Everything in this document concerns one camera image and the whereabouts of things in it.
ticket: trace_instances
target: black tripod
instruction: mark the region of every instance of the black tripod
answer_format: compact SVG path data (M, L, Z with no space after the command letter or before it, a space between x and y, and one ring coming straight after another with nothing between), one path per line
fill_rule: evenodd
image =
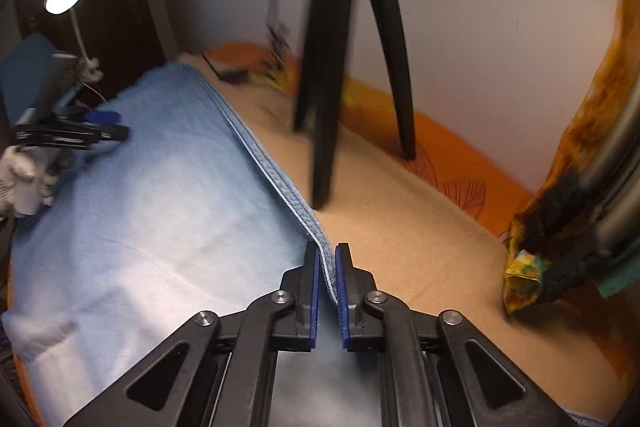
M315 106L311 206L316 209L326 203L330 193L352 3L353 0L311 0L309 7L293 127L300 130L307 109ZM371 0L371 7L385 54L402 151L412 160L414 105L400 7L398 0Z

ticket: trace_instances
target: small black object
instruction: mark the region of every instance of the small black object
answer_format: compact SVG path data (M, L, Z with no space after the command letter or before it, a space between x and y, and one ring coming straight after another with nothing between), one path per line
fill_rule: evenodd
M383 427L575 427L460 312L434 317L372 294L372 275L353 267L346 243L336 264L344 347L379 352Z
M206 54L201 53L200 55L202 55L202 58L206 60L211 71L213 71L221 82L231 84L232 86L239 86L240 84L245 84L248 81L249 70L226 70L221 73L213 66L213 64L211 64L211 61L207 58Z
M394 97L405 158L415 159L414 105L398 0L370 0ZM349 43L353 0L311 0L293 128L300 130L316 108L311 206L329 198L340 119L340 96Z
M269 32L271 51L270 57L264 59L262 63L268 70L266 76L271 80L276 80L273 72L280 73L286 65L285 52L289 48L286 37L289 34L289 29L283 23L267 24L267 31Z
M20 120L14 126L14 145L87 150L99 141L125 141L129 128L123 125L78 123L50 117L42 123Z
M76 115L61 118L53 107L63 94L64 76L75 69L75 55L56 52L47 65L47 75L40 84L33 107L28 108L14 125L14 145L87 150L99 141L124 141L129 128L123 125L98 125L77 121Z

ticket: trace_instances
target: light blue cloth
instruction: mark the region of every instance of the light blue cloth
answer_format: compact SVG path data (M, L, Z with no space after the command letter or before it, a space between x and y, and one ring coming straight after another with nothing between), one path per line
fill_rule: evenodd
M197 311L240 311L276 289L309 238L327 301L335 295L313 212L199 73L169 64L106 107L122 114L129 140L78 155L54 206L15 234L14 308L2 321L49 427Z

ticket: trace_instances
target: colorful fabric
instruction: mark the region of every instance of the colorful fabric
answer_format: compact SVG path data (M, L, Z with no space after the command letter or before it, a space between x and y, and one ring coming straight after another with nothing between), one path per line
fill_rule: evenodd
M524 212L517 214L511 223L502 289L502 299L508 312L533 304L542 288L541 271L537 275L538 284L533 283L530 277L543 264L542 260L532 255L536 252L521 256L519 245L525 233L524 222L538 207L542 196L558 183L569 167L581 171L593 159L625 106L639 73L640 0L619 0L616 27L607 54L580 109L562 134L546 181ZM526 277L521 274L524 264L533 267Z

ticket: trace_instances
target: leaf pattern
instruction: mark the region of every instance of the leaf pattern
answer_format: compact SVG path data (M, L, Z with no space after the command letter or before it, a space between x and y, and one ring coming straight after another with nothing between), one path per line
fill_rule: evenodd
M438 192L444 194L469 216L477 219L482 206L486 186L481 180L454 180L438 183Z
M364 124L364 108L359 105L343 103L340 120L347 129L352 130L356 134L360 134L358 131L361 130Z
M434 187L438 186L436 171L433 168L433 164L431 163L431 159L429 158L427 151L420 142L415 144L415 160L408 161L398 159L398 161L404 165L408 171L416 174L418 178L425 180Z

